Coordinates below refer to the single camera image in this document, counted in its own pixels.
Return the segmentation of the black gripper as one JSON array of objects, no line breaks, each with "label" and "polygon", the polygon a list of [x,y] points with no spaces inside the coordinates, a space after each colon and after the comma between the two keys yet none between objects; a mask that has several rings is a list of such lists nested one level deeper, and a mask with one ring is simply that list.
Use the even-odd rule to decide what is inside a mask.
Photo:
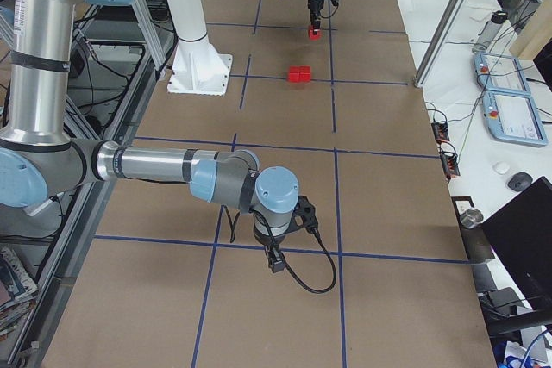
[{"label": "black gripper", "polygon": [[310,11],[310,31],[320,30],[319,13],[324,7],[324,0],[308,0],[308,9]]},{"label": "black gripper", "polygon": [[284,241],[285,236],[281,235],[266,235],[257,228],[254,228],[255,239],[264,247],[267,256],[267,264],[273,272],[280,272],[285,269],[285,256],[280,251],[279,245]]}]

